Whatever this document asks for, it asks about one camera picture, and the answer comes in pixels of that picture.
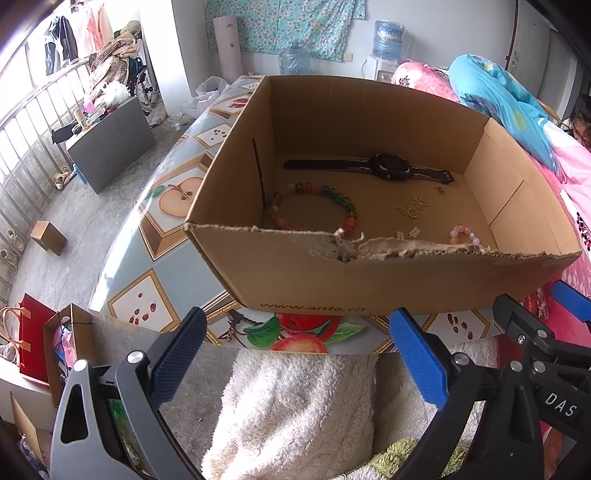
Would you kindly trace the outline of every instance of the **wheel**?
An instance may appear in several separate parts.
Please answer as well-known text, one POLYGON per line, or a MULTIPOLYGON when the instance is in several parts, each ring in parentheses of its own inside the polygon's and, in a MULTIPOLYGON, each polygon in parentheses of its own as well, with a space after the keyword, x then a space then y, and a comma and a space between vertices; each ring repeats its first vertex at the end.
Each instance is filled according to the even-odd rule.
POLYGON ((148 67, 144 67, 138 73, 137 82, 135 85, 135 94, 142 106, 142 110, 148 114, 152 111, 152 81, 148 75, 148 67))

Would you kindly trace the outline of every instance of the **concrete floor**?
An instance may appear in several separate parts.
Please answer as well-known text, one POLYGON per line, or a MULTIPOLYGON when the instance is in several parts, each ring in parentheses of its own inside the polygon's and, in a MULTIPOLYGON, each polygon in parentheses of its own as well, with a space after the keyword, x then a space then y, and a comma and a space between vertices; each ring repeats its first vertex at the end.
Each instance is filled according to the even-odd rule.
MULTIPOLYGON (((66 247, 58 257, 33 241, 28 243, 13 280, 10 305, 28 293, 54 310, 69 303, 88 307, 115 235, 146 181, 183 133, 169 122, 153 131, 156 146, 101 193, 94 193, 75 177, 50 203, 41 219, 51 222, 67 238, 66 247)), ((106 364, 121 362, 133 349, 146 350, 157 335, 147 329, 128 333, 98 321, 93 330, 99 360, 106 364)), ((204 344, 175 399, 161 409, 179 444, 197 466, 211 445, 220 397, 235 355, 234 349, 204 344)))
POLYGON ((41 219, 67 238, 66 247, 58 257, 28 243, 12 282, 10 305, 28 293, 54 310, 69 303, 88 306, 115 235, 146 181, 183 133, 169 122, 153 132, 156 145, 99 194, 74 177, 56 195, 41 219))

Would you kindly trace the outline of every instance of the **red paper bag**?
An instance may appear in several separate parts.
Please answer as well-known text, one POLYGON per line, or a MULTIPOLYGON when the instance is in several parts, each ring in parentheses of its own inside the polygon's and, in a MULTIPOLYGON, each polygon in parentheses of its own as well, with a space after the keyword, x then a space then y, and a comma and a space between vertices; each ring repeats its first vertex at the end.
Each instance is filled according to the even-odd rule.
POLYGON ((6 331, 6 336, 1 334, 0 336, 12 342, 17 349, 20 359, 20 372, 23 375, 47 382, 47 369, 43 352, 43 325, 56 313, 26 293, 19 305, 20 308, 4 307, 0 310, 6 331), (7 329, 6 315, 9 312, 16 315, 20 323, 18 340, 11 338, 7 329))

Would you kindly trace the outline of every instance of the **colorful glass bead bracelet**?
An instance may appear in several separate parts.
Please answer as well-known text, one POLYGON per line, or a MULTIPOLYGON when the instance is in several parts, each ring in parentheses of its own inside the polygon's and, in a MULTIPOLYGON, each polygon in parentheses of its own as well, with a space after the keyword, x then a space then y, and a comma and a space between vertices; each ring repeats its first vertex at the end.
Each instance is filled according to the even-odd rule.
POLYGON ((312 185, 311 183, 290 183, 286 188, 282 188, 279 192, 275 192, 269 205, 269 213, 277 225, 282 230, 293 230, 291 225, 285 221, 279 211, 279 205, 283 201, 283 198, 287 197, 290 193, 313 193, 315 195, 323 195, 333 199, 336 203, 341 205, 347 212, 347 219, 345 224, 341 227, 345 232, 345 236, 350 235, 355 228, 355 222, 357 218, 357 211, 355 204, 351 202, 349 197, 339 192, 337 189, 332 189, 328 185, 312 185))

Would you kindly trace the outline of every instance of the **pink bead bracelet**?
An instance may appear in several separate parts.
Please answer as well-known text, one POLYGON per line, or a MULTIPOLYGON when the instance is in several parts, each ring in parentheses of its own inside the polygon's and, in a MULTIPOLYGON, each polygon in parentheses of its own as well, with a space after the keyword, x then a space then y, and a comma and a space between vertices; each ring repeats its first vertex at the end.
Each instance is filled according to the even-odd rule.
POLYGON ((454 245, 459 244, 461 233, 465 233, 468 236, 472 245, 480 245, 480 239, 472 231, 472 227, 466 226, 463 223, 454 226, 453 230, 449 232, 449 242, 454 245))

